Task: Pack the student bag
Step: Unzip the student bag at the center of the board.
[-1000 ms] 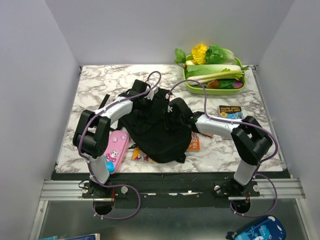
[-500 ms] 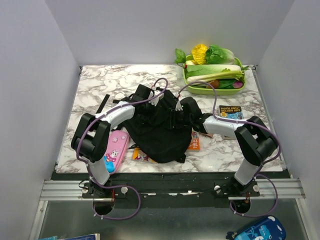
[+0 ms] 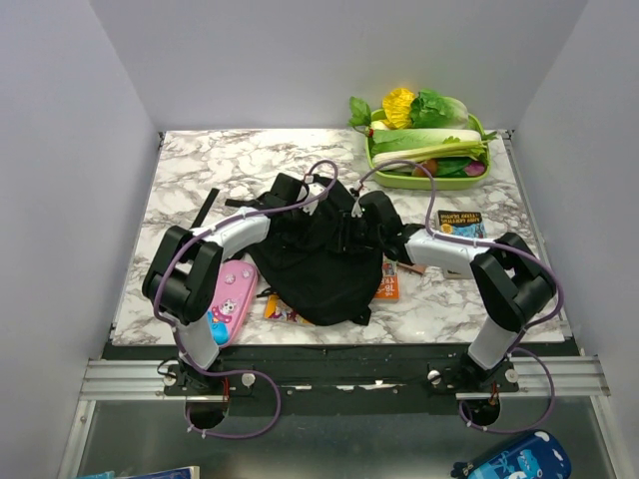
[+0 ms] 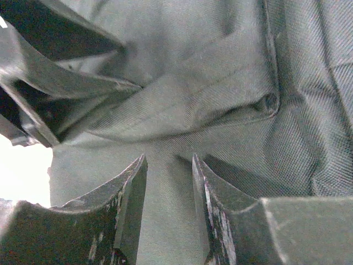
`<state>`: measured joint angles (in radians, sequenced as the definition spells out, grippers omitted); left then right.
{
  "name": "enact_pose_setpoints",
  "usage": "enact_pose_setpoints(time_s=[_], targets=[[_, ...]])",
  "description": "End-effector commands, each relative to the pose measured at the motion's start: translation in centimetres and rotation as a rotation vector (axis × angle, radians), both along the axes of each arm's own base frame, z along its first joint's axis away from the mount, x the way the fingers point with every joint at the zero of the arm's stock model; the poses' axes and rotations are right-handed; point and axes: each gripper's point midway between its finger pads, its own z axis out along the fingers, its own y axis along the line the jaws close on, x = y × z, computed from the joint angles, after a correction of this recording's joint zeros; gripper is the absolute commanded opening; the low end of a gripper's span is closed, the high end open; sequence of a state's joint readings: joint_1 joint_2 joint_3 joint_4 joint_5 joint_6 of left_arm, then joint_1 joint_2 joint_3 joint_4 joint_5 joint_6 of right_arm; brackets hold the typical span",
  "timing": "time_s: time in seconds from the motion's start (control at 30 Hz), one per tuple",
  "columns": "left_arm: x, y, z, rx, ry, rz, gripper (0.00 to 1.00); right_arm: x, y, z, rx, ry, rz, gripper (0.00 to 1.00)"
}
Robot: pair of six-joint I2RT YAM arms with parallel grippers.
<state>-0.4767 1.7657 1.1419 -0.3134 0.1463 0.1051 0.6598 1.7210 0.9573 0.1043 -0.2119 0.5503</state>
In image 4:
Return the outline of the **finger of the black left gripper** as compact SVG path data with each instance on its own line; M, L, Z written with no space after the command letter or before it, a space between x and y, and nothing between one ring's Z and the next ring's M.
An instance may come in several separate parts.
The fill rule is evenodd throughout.
M75 69L124 49L60 1L2 1L1 134L12 145L56 146L96 108L139 91Z

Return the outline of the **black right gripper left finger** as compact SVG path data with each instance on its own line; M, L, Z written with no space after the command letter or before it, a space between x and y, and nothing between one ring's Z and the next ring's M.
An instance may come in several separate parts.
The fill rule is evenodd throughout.
M1 200L2 264L135 264L147 160L61 207Z

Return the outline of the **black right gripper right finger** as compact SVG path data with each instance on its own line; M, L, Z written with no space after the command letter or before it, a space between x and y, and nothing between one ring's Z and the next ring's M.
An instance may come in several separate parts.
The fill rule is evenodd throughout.
M351 264L351 197L252 198L197 156L192 181L205 264Z

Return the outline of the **black student backpack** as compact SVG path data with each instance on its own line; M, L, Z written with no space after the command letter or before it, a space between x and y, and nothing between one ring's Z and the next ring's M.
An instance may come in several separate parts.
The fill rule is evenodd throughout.
M255 198L352 198L351 1L79 1L137 83L53 149L63 206L147 160L135 264L205 264L192 158Z

